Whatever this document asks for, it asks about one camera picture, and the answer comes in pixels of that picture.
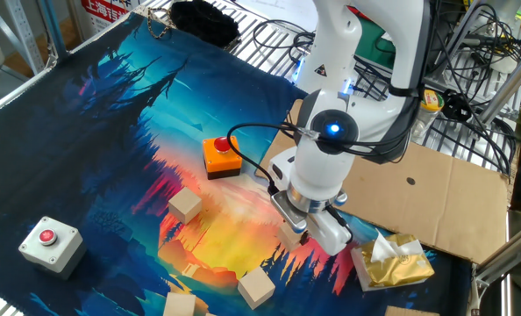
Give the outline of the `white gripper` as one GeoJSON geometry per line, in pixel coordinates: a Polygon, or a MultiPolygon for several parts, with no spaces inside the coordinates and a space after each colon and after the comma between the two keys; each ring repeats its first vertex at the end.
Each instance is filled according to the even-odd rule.
{"type": "Polygon", "coordinates": [[[291,147],[269,161],[268,173],[274,178],[278,189],[276,193],[271,193],[271,203],[294,233],[302,233],[301,246],[311,237],[328,255],[336,255],[352,240],[353,235],[348,224],[339,219],[332,201],[314,202],[293,188],[290,176],[295,154],[296,148],[291,147]]]}

